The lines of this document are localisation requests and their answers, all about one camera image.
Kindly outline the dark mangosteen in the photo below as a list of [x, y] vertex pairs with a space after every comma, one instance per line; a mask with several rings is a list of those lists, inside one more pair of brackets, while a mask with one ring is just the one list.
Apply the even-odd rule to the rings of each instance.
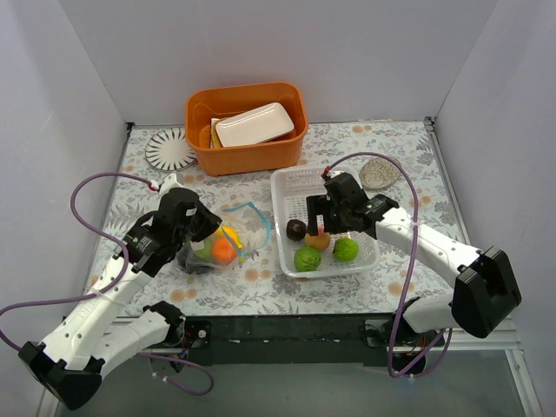
[[298, 219], [291, 219], [286, 226], [286, 236], [294, 242], [299, 242], [305, 238], [307, 226], [305, 222]]

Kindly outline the peach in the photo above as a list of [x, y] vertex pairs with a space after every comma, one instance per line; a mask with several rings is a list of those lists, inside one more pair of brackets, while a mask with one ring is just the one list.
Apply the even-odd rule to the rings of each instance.
[[328, 232], [319, 232], [317, 235], [306, 234], [304, 242], [306, 246], [322, 252], [329, 247], [331, 234]]

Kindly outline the green starfruit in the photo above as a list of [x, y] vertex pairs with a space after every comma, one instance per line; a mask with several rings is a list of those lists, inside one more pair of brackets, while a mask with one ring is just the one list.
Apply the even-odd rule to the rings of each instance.
[[195, 256], [197, 256], [198, 258], [204, 261], [212, 261], [213, 260], [212, 246], [213, 246], [213, 241], [210, 239], [205, 239], [202, 242], [198, 242], [195, 245], [195, 250], [194, 250]]

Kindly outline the green cabbage ball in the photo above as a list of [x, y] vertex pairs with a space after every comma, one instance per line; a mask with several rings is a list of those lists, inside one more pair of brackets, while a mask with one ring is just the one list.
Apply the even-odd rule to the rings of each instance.
[[294, 255], [294, 265], [298, 272], [315, 271], [321, 264], [321, 253], [308, 246], [299, 248]]
[[358, 253], [359, 245], [353, 239], [342, 237], [334, 242], [333, 255], [337, 261], [353, 261]]

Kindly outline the orange mandarin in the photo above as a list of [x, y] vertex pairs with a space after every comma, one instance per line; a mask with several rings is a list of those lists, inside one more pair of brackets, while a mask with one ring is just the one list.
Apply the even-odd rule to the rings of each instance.
[[219, 265], [229, 265], [237, 257], [235, 245], [226, 237], [214, 240], [211, 253], [214, 261]]

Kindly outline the yellow banana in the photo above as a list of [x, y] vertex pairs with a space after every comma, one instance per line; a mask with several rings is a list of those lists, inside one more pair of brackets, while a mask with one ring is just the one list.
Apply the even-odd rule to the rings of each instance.
[[235, 243], [236, 247], [242, 248], [241, 238], [235, 229], [231, 228], [230, 226], [220, 226], [218, 233], [220, 234], [220, 236], [227, 236], [229, 239], [231, 239]]

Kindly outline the clear zip top bag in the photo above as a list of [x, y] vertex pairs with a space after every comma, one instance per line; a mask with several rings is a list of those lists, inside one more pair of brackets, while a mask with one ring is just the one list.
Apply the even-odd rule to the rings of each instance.
[[217, 213], [221, 226], [200, 242], [185, 241], [175, 260], [189, 275], [207, 275], [244, 263], [270, 240], [270, 225], [264, 214], [245, 202]]

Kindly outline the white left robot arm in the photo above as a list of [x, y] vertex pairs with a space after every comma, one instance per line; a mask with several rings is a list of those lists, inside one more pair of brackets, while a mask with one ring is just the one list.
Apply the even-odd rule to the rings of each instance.
[[183, 187], [162, 192], [157, 210], [136, 221], [84, 298], [41, 341], [26, 342], [19, 358], [64, 406], [76, 410], [95, 395], [104, 377], [143, 349], [181, 344], [185, 315], [166, 301], [147, 306], [115, 332], [109, 327], [185, 242], [210, 237], [221, 222], [196, 192]]

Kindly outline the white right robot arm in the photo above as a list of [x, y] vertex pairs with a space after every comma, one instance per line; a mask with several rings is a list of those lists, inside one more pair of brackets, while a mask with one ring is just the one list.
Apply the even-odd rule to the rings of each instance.
[[432, 269], [452, 292], [418, 298], [402, 309], [393, 324], [394, 338], [413, 345], [432, 330], [461, 328], [484, 339], [522, 301], [511, 262], [503, 250], [481, 250], [419, 225], [391, 198], [368, 197], [348, 173], [327, 180], [325, 194], [307, 197], [308, 232], [317, 221], [331, 235], [360, 232], [394, 246]]

